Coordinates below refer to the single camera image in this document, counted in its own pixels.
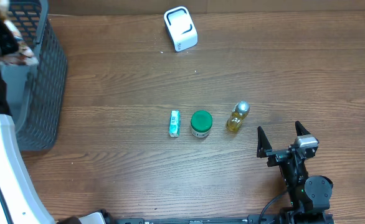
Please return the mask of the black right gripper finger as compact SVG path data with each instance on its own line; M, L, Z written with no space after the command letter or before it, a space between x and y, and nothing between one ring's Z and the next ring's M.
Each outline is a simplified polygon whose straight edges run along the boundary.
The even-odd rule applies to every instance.
M304 128L304 126L299 121L295 122L295 129L297 136L304 136L310 134L310 132L306 128Z
M261 126L257 128L257 134L258 134L257 157L267 157L267 153L272 151L272 147Z

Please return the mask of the colourful snack packet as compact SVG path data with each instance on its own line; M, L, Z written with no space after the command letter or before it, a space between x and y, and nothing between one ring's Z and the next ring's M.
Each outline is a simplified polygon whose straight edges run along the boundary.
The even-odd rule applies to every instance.
M1 56L0 62L5 65L37 65L39 63L38 59L7 15L9 6L10 0L0 0L0 20L12 32L14 39L18 43L18 51Z

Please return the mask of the yellow Vim dish soap bottle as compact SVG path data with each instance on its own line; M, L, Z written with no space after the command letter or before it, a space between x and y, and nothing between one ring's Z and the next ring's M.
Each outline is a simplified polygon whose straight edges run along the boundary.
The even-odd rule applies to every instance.
M227 129L232 132L237 132L240 129L243 120L249 114L249 111L250 111L250 105L248 102L246 101L238 102L235 105L229 119L226 122Z

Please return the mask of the green lid white jar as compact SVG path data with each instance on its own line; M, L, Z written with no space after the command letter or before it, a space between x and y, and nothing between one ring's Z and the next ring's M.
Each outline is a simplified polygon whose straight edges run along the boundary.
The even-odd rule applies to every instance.
M191 133L197 138L206 138L212 128L213 119L205 110L196 111L191 117Z

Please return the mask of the green Kleenex tissue pack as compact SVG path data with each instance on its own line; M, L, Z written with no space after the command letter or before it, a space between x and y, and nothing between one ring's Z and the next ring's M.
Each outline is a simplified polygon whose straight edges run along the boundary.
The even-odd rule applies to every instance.
M173 138L179 137L181 126L181 114L179 110L172 110L169 119L169 135Z

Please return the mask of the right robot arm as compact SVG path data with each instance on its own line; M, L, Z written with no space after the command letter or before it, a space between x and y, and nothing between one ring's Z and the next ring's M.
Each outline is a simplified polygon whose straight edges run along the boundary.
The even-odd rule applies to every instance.
M333 182L323 175L310 176L305 161L315 156L319 140L299 122L295 122L297 137L286 149L273 150L262 129L257 128L257 157L268 159L269 167L278 166L286 185L286 190L264 206L255 223L319 223L332 224L333 216L326 211L330 208ZM265 212L285 194L289 195L290 207L281 208L279 213L266 217Z

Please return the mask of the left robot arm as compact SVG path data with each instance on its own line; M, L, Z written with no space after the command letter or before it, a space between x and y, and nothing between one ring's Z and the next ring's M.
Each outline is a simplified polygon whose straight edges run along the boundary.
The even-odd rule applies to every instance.
M0 57L17 50L16 39L0 20ZM38 197L22 160L6 91L0 71L0 223L56 224Z

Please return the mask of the white barcode scanner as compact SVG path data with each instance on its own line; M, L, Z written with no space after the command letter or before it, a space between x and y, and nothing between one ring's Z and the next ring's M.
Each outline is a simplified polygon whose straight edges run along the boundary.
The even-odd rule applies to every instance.
M181 52L198 43L198 34L188 9L172 8L164 13L164 23L176 52Z

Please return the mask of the grey plastic mesh basket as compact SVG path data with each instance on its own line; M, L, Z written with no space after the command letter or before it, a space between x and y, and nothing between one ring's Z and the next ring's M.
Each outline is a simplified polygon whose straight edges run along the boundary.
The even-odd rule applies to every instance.
M17 143L22 151L50 149L57 139L67 58L47 18L46 0L11 1L8 14L39 61L1 66Z

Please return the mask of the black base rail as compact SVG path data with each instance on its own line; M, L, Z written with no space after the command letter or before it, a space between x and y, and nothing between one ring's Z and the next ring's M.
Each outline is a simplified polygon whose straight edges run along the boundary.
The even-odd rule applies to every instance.
M168 218L168 219L154 219L145 220L143 218L116 218L114 223L116 224L258 224L260 215L249 215L247 217L238 218ZM261 219L261 224L277 224L277 223L311 223L311 224L333 224L334 220L332 215L326 215L325 219L323 217L306 219L309 217L297 218L293 222L280 221L278 215L263 215Z

